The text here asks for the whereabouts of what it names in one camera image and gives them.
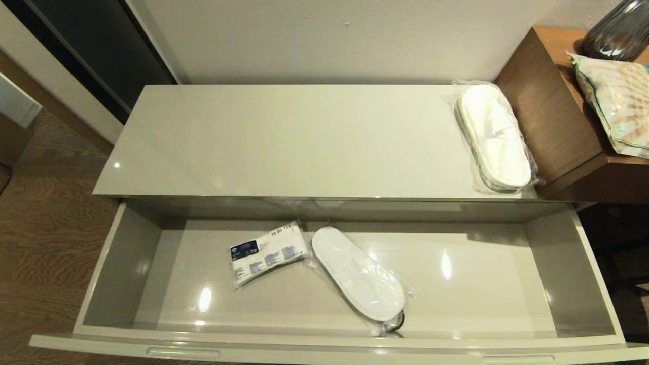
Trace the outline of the white printed plastic packet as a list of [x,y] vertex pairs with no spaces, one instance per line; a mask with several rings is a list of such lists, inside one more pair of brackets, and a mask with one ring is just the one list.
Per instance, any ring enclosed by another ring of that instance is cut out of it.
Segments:
[[229,248],[234,288],[242,289],[265,273],[308,256],[301,222],[293,221]]

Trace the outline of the cream glossy wide drawer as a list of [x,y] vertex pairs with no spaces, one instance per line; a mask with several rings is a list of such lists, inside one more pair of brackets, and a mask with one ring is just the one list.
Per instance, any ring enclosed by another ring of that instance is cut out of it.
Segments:
[[[234,288],[229,248],[323,226],[420,289],[404,338],[368,337],[304,259]],[[628,342],[574,210],[520,223],[183,217],[122,201],[70,333],[33,347],[308,365],[572,365],[649,359]]]

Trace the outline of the white slippers plastic wrap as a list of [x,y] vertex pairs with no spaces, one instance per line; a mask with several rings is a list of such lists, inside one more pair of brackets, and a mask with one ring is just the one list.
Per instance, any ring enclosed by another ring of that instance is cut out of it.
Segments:
[[494,83],[452,80],[456,122],[471,153],[473,187],[489,195],[513,196],[545,184],[512,105]]

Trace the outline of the cream glossy low cabinet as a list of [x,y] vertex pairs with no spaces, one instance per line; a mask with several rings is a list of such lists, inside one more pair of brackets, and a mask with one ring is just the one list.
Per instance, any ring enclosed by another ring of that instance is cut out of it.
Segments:
[[454,85],[146,86],[93,193],[183,217],[520,223],[477,188]]

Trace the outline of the white slippers flat in plastic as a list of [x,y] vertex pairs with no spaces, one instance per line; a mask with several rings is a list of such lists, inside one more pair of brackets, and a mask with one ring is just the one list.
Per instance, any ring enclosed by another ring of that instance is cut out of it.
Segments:
[[404,338],[408,310],[420,293],[417,286],[338,227],[319,227],[305,244],[305,265],[347,305],[368,337]]

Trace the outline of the brown wooden side table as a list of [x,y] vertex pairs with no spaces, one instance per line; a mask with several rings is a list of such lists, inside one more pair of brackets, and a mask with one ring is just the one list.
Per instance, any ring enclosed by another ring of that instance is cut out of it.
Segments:
[[586,31],[533,27],[495,83],[519,121],[544,200],[649,204],[649,159],[614,152],[586,103],[569,53]]

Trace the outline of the dark glass door panel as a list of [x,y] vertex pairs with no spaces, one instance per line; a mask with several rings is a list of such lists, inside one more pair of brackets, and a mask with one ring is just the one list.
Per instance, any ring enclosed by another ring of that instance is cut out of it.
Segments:
[[122,124],[144,87],[177,84],[127,0],[0,4]]

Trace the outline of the patterned snack bag green trim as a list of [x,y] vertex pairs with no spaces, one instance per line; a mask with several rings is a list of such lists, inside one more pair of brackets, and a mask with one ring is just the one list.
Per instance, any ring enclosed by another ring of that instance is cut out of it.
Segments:
[[649,159],[649,65],[568,57],[614,152]]

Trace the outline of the white furniture panel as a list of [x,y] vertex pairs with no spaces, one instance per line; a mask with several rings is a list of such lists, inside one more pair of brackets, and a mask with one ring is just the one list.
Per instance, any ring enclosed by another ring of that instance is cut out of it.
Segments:
[[0,113],[28,129],[42,106],[0,72]]

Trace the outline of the dark ribbed glass vase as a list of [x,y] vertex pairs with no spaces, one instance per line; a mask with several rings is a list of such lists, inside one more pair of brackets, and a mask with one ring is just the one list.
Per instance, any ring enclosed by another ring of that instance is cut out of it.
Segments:
[[580,55],[632,62],[649,47],[649,0],[622,0],[584,37]]

